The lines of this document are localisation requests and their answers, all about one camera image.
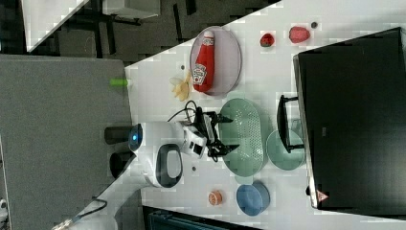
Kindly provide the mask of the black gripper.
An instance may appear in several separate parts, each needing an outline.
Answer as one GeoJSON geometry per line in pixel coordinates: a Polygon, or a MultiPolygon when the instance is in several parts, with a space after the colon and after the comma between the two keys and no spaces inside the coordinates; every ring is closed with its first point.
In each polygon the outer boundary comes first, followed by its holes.
{"type": "Polygon", "coordinates": [[[238,148],[238,145],[219,145],[220,141],[215,130],[216,124],[231,123],[232,121],[233,119],[221,113],[204,112],[200,106],[196,109],[193,124],[207,138],[206,147],[209,157],[224,156],[238,148]]]}

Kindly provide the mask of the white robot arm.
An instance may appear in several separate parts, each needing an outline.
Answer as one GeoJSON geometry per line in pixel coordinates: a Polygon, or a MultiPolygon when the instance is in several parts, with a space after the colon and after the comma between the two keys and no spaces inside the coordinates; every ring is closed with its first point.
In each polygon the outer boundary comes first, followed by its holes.
{"type": "Polygon", "coordinates": [[[217,160],[235,150],[235,145],[223,144],[215,130],[218,124],[232,121],[198,107],[190,121],[167,120],[133,126],[128,134],[128,147],[135,157],[81,212],[52,230],[118,230],[115,216],[135,192],[146,187],[172,188],[180,182],[184,154],[197,159],[208,155],[217,160]]]}

